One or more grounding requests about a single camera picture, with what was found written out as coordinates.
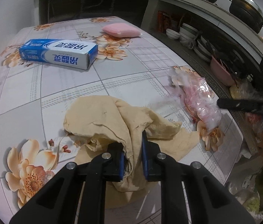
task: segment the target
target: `metal screw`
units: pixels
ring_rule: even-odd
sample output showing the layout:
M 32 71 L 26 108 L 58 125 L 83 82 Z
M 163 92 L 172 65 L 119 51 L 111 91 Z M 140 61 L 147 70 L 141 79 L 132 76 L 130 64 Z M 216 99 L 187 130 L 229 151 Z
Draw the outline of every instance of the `metal screw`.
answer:
M 110 158 L 111 158 L 111 154 L 108 153 L 108 152 L 105 152 L 105 153 L 103 153 L 103 154 L 101 155 L 101 157 L 102 157 L 103 159 L 110 159 Z
M 162 153 L 162 152 L 160 152 L 160 153 L 159 153 L 159 154 L 157 154 L 156 156 L 157 156 L 157 158 L 158 158 L 158 159 L 161 159 L 161 160 L 163 160 L 163 159 L 165 159 L 165 158 L 166 158 L 166 156 L 167 156 L 167 155 L 166 155 L 166 154 L 164 154 L 164 153 Z
M 66 164 L 66 168 L 67 169 L 74 169 L 75 168 L 75 163 L 74 162 L 69 162 L 68 164 Z
M 192 162 L 192 166 L 193 166 L 194 168 L 196 168 L 196 169 L 199 169 L 199 168 L 202 166 L 202 164 L 199 163 L 198 161 L 194 161 L 194 162 Z

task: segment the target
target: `table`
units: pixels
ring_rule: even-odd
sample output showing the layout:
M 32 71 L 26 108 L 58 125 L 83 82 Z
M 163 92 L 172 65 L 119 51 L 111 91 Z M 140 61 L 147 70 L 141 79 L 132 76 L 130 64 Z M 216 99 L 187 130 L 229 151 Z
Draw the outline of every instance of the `table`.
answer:
M 107 17 L 23 28 L 1 53 L 0 218 L 4 223 L 8 223 L 19 210 L 17 192 L 11 191 L 6 181 L 6 174 L 10 172 L 10 163 L 7 165 L 10 150 L 15 147 L 19 153 L 29 139 L 37 140 L 40 150 L 50 147 L 48 143 L 50 139 L 58 142 L 65 134 L 62 127 L 65 111 L 80 96 L 117 97 L 133 106 L 150 107 L 170 121 L 181 121 L 188 131 L 195 130 L 184 108 L 176 108 L 169 103 L 162 106 L 159 104 L 169 96 L 166 87 L 170 85 L 168 79 L 170 67 L 178 65 L 190 68 L 190 66 L 144 31 L 137 38 L 110 40 L 103 34 L 102 27 L 117 22 L 125 21 L 118 17 Z M 89 71 L 23 62 L 16 56 L 11 61 L 6 60 L 7 56 L 32 38 L 60 38 L 113 45 L 119 43 L 119 49 L 125 56 L 117 58 L 122 60 L 97 59 Z M 7 65 L 9 62 L 15 66 L 9 67 Z M 219 150 L 207 152 L 201 141 L 180 162 L 190 164 L 192 161 L 199 161 L 224 184 L 238 155 L 243 137 L 230 113 L 228 111 L 222 113 L 220 127 L 226 136 Z M 63 152 L 60 153 L 54 173 L 66 163 L 73 161 L 79 149 L 66 137 L 60 145 Z M 152 224 L 153 220 L 158 224 L 160 208 L 160 186 L 157 185 L 143 199 L 122 208 L 106 210 L 105 223 Z

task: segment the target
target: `blue and white box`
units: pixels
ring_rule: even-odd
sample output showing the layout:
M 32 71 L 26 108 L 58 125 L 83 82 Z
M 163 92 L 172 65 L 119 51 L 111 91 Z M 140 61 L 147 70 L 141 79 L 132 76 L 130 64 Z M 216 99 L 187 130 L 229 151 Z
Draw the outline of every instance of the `blue and white box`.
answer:
M 98 45 L 58 39 L 31 39 L 19 49 L 23 60 L 47 62 L 88 70 L 95 61 Z

